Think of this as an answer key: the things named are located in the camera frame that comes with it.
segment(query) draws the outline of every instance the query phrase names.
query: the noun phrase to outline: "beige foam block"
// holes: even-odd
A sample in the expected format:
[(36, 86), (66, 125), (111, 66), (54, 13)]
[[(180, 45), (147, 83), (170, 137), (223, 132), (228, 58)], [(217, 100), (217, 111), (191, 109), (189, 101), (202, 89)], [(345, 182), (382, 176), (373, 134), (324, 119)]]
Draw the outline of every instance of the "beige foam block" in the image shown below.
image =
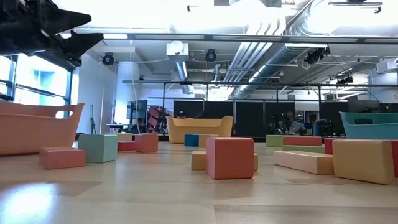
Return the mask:
[(301, 170), (318, 175), (330, 175), (333, 170), (333, 156), (302, 151), (275, 151), (275, 165)]
[(333, 155), (337, 177), (377, 184), (394, 180), (390, 141), (334, 140)]
[(191, 155), (191, 170), (206, 170), (206, 152), (193, 151)]
[(259, 156), (254, 153), (254, 171), (259, 169)]
[(118, 141), (132, 141), (131, 133), (105, 133), (105, 134), (115, 134), (118, 136)]
[(218, 134), (199, 134), (199, 147), (206, 147), (208, 137), (218, 137)]
[[(259, 156), (254, 153), (254, 171), (259, 169)], [(206, 170), (206, 151), (193, 151), (191, 170)]]

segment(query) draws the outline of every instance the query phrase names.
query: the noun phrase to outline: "black partition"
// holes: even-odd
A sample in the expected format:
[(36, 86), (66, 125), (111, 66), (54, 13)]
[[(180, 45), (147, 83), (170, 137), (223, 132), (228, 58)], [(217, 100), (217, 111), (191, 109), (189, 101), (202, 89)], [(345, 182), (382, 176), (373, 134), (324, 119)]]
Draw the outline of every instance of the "black partition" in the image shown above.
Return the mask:
[(203, 101), (174, 101), (174, 118), (180, 111), (184, 111), (186, 118), (199, 118), (203, 112)]
[(286, 114), (287, 112), (292, 112), (293, 116), (295, 114), (295, 103), (294, 102), (279, 102), (279, 103), (266, 103), (266, 111), (265, 111), (265, 118), (266, 118), (266, 127), (265, 131), (266, 134), (273, 134), (271, 131), (272, 123), (275, 120), (282, 121), (284, 119), (282, 114)]
[(236, 102), (235, 136), (265, 137), (263, 102)]
[(205, 111), (203, 118), (223, 118), (233, 116), (233, 103), (225, 101), (207, 101), (205, 102)]
[(333, 123), (336, 134), (344, 134), (344, 126), (339, 114), (341, 112), (348, 112), (347, 102), (323, 102), (319, 104), (320, 119), (327, 119)]

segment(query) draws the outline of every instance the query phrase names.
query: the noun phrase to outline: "mint green foam block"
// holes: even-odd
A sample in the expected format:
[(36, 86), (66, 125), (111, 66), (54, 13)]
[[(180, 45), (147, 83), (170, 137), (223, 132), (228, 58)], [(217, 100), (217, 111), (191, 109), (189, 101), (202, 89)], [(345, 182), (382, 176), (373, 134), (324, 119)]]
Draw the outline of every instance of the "mint green foam block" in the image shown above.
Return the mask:
[(86, 162), (113, 161), (118, 154), (118, 136), (115, 134), (82, 134), (78, 148), (86, 152)]
[(282, 147), (284, 145), (284, 136), (281, 135), (267, 135), (268, 147)]
[(325, 153), (325, 147), (323, 146), (283, 146), (284, 151), (302, 151), (302, 152), (314, 152), (314, 153)]

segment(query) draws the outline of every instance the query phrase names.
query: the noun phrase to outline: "teal tub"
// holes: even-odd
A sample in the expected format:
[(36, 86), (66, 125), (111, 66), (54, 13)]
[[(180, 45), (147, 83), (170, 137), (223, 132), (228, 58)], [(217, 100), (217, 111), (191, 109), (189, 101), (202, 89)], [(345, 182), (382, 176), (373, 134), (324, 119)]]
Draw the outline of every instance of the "teal tub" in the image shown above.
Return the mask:
[(349, 139), (398, 139), (398, 113), (340, 112)]

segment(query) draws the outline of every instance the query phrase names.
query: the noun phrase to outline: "pink foam block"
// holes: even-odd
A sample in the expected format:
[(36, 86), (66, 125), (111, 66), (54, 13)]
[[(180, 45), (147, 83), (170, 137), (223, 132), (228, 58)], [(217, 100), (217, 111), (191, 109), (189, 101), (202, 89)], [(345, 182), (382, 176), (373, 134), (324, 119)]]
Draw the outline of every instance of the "pink foam block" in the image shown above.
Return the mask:
[(85, 151), (72, 147), (43, 147), (39, 162), (45, 169), (63, 169), (85, 165)]
[(325, 139), (325, 154), (333, 155), (333, 141), (336, 139)]
[(137, 134), (136, 151), (137, 152), (157, 152), (159, 137), (157, 134)]
[(134, 141), (119, 141), (118, 151), (136, 150), (136, 143)]
[(252, 178), (253, 154), (253, 139), (207, 138), (206, 172), (213, 179)]
[(394, 173), (398, 177), (398, 141), (391, 141), (392, 162), (394, 164)]
[(284, 145), (322, 146), (322, 137), (320, 137), (320, 136), (284, 136)]

